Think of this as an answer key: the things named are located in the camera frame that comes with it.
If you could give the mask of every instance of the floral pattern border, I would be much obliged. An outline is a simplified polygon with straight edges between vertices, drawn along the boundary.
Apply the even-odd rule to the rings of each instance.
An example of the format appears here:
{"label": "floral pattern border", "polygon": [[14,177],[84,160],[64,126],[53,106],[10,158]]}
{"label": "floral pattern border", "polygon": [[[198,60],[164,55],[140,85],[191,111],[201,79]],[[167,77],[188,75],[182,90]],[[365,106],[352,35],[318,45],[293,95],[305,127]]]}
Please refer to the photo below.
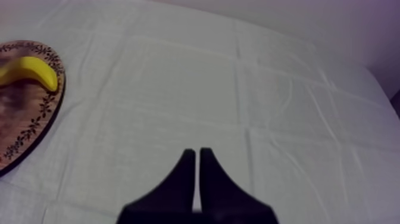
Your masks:
{"label": "floral pattern border", "polygon": [[[36,55],[45,55],[45,61],[49,64],[49,66],[56,72],[58,86],[60,86],[61,79],[60,77],[65,74],[64,67],[61,64],[61,60],[59,56],[48,46],[45,46],[38,42],[16,42],[11,44],[6,44],[0,47],[1,52],[8,52],[11,50],[16,50],[20,48],[25,48],[31,52],[34,52]],[[51,104],[55,100],[55,96],[57,93],[47,92],[47,96],[42,98],[42,102],[39,104],[40,106],[40,116],[30,119],[31,123],[28,125],[28,128],[22,130],[20,135],[15,139],[14,143],[9,145],[3,153],[3,158],[11,160],[15,154],[18,154],[20,151],[20,147],[24,145],[26,141],[29,141],[31,136],[37,134],[37,128],[40,126],[39,121],[42,118],[45,118],[48,113],[51,113],[50,109]]]}

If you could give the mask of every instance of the white tablecloth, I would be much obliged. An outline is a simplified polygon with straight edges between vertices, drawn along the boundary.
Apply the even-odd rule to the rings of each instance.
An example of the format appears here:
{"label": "white tablecloth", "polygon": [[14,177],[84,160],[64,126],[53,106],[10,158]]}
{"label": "white tablecloth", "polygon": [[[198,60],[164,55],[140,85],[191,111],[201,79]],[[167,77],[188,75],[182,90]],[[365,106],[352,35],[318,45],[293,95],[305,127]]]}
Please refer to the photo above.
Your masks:
{"label": "white tablecloth", "polygon": [[53,127],[0,178],[0,223],[114,223],[200,147],[281,223],[400,222],[400,122],[366,69],[322,47],[134,0],[4,1],[0,30],[67,71]]}

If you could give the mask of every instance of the yellow banana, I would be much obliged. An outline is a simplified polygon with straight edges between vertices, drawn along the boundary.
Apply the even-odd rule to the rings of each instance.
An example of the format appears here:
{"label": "yellow banana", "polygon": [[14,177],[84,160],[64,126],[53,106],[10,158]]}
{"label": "yellow banana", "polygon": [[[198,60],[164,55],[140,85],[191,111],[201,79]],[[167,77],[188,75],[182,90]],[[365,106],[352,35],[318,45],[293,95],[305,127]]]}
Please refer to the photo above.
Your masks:
{"label": "yellow banana", "polygon": [[16,58],[0,67],[0,86],[20,79],[34,79],[51,92],[57,90],[55,71],[46,62],[36,57]]}

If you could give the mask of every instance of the decorative plate rim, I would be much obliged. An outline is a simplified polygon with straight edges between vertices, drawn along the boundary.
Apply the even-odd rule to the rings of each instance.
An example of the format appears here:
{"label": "decorative plate rim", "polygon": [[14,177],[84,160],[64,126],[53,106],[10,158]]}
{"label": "decorative plate rim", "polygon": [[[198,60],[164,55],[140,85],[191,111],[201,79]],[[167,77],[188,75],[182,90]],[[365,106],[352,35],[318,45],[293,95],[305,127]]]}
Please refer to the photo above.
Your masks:
{"label": "decorative plate rim", "polygon": [[[45,61],[48,63],[48,65],[56,72],[57,74],[57,81],[58,81],[58,88],[59,91],[61,91],[59,100],[56,104],[55,109],[52,111],[49,109],[50,103],[55,100],[55,97],[57,96],[58,92],[49,92],[46,91],[46,96],[42,97],[41,103],[39,104],[39,113],[40,116],[35,116],[30,119],[31,124],[28,125],[27,129],[24,129],[20,132],[20,134],[16,137],[15,141],[13,144],[7,146],[7,149],[5,152],[0,155],[0,162],[4,159],[9,159],[11,160],[12,158],[14,161],[12,161],[10,164],[6,165],[2,169],[0,169],[0,177],[3,176],[4,174],[8,173],[11,171],[15,166],[20,164],[36,147],[39,145],[39,143],[43,140],[43,138],[46,136],[48,131],[50,130],[51,126],[53,125],[55,118],[58,115],[58,112],[61,108],[61,104],[64,99],[64,94],[65,94],[65,69],[62,64],[62,61],[58,54],[49,46],[45,45],[44,43],[36,42],[36,41],[11,41],[11,42],[6,42],[6,43],[0,43],[2,47],[0,47],[0,53],[1,52],[8,52],[11,50],[15,49],[20,49],[20,48],[27,48],[29,51],[34,52],[36,55],[45,55]],[[50,115],[49,120],[47,121],[47,124],[44,126],[44,128],[41,130],[41,132],[36,136],[35,140],[33,142],[29,142],[29,146],[17,157],[14,157],[15,153],[19,153],[18,149],[24,145],[24,142],[30,140],[30,137],[32,135],[36,135],[37,131],[36,129],[38,126],[40,126],[39,121],[46,116],[49,116],[49,113],[52,114]]]}

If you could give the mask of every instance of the wooden plate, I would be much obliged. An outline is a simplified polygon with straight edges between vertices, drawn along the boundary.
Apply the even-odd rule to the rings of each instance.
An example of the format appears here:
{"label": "wooden plate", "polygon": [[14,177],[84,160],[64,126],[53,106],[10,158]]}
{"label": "wooden plate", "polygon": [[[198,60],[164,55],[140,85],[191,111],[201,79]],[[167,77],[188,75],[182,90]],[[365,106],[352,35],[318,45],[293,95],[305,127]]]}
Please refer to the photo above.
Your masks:
{"label": "wooden plate", "polygon": [[65,90],[65,70],[57,53],[34,41],[0,44],[0,66],[8,60],[38,57],[57,73],[58,90],[24,79],[0,88],[0,176],[18,165],[40,143],[52,125]]}

